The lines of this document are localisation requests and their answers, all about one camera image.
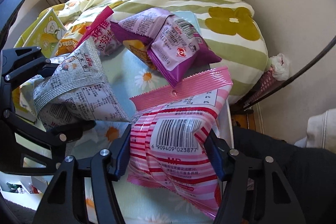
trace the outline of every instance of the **pink textured object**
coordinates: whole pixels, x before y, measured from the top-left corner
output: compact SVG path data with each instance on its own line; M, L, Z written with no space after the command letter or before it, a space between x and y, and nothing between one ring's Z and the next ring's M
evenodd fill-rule
M261 83L261 88L255 94L253 94L245 104L249 104L251 102L256 101L258 98L272 90L275 86L277 86L280 81L276 80L273 77L273 69L270 68L268 71L264 72L264 74L260 77L259 83Z

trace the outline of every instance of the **daisy print fabric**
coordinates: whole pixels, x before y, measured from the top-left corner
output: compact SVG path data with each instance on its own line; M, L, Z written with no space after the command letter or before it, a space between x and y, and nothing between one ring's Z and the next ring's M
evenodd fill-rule
M156 75L157 72L150 69L142 69L139 71L139 75L135 76L135 84L141 90L149 89L153 90L158 87L160 77Z

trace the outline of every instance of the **red logo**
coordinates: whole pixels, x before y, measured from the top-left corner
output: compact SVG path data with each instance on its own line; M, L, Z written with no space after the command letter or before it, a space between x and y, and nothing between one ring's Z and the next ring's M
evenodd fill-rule
M167 163L169 164L180 164L181 159L168 158Z
M185 48L177 48L177 56L186 57Z

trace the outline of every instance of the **black fabric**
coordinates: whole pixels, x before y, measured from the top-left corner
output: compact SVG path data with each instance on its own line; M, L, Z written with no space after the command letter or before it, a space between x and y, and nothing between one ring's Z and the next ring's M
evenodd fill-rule
M9 200L6 200L6 203L21 224L31 224L33 222L36 211L10 202Z
M0 223L4 224L21 224L15 214L10 210L0 193Z
M269 136L234 127L235 148L246 156L272 156L301 205L307 224L336 223L336 154L299 148Z

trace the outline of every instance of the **yellow snack box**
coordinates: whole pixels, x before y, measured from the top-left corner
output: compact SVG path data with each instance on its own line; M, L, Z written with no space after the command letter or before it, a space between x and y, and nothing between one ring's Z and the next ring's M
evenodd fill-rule
M58 49L58 42L66 31L53 8L50 8L31 31L23 47L41 47L44 56L52 58Z

